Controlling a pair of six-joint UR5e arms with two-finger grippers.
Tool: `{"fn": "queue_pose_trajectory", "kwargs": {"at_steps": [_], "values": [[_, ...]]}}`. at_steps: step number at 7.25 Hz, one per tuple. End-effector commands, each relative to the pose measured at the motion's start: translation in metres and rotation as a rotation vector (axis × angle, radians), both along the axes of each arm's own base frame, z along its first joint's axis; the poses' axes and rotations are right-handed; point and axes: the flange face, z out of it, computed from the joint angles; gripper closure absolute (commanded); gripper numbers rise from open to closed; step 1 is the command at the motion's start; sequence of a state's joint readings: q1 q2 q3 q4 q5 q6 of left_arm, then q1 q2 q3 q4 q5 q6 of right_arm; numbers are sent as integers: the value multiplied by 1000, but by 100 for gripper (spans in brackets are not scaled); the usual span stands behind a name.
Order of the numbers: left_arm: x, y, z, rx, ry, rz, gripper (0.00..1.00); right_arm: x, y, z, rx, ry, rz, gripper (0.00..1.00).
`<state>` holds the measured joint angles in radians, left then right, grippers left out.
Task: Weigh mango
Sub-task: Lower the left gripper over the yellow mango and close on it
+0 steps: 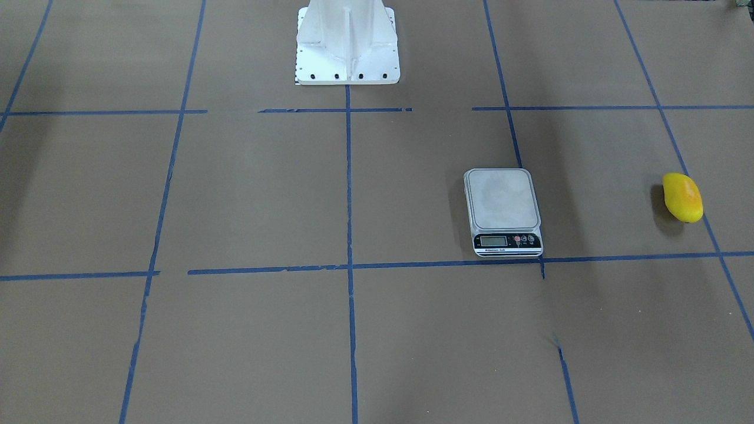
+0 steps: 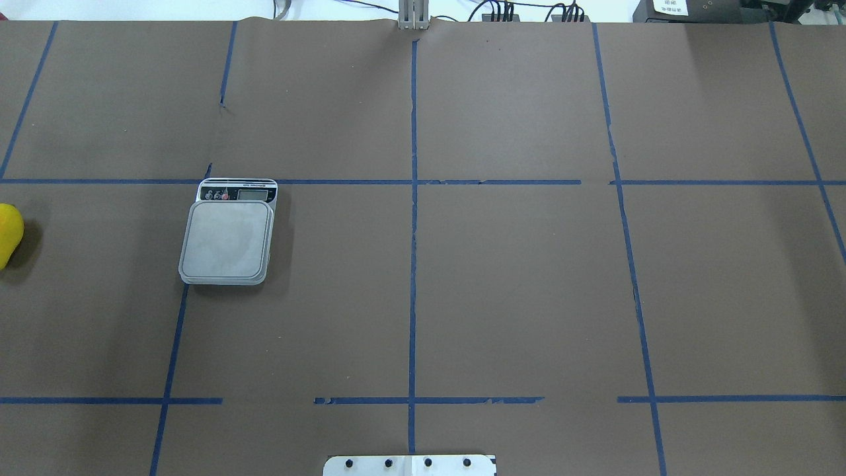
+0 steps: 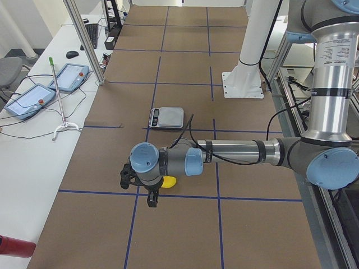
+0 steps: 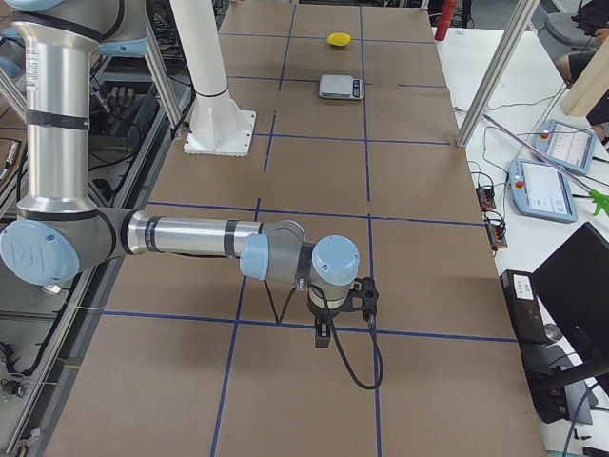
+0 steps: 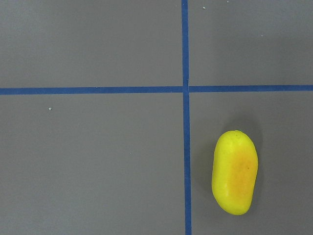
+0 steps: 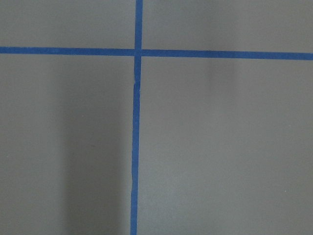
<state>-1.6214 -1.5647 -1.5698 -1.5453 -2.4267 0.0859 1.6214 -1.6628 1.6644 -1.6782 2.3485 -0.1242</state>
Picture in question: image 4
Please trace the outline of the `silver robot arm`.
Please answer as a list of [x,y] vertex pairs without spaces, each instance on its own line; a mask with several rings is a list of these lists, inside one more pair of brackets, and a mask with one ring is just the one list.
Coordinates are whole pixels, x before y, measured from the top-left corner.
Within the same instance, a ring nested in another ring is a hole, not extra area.
[[109,259],[145,252],[235,258],[241,273],[308,294],[315,344],[338,339],[334,318],[363,291],[360,255],[340,235],[316,243],[291,221],[168,218],[101,209],[88,196],[90,58],[103,43],[147,39],[142,1],[14,1],[12,24],[26,44],[29,190],[1,233],[10,271],[58,285]]

